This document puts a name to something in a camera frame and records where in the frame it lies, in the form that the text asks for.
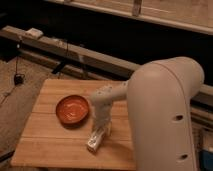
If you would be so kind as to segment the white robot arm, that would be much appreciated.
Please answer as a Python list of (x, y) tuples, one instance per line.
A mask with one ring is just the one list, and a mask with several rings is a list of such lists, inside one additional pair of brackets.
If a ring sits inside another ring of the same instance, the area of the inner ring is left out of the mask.
[(128, 81), (90, 95), (93, 129), (110, 123), (112, 104), (125, 99), (136, 171), (197, 171), (190, 100), (203, 82), (201, 65), (188, 57), (144, 64)]

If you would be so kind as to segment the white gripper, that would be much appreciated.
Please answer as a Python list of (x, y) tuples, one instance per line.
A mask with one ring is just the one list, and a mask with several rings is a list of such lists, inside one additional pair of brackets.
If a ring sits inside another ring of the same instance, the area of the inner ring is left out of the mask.
[(100, 133), (101, 127), (106, 128), (106, 135), (111, 135), (111, 116), (110, 116), (111, 107), (110, 106), (95, 106), (93, 112), (93, 129), (94, 137), (97, 137)]

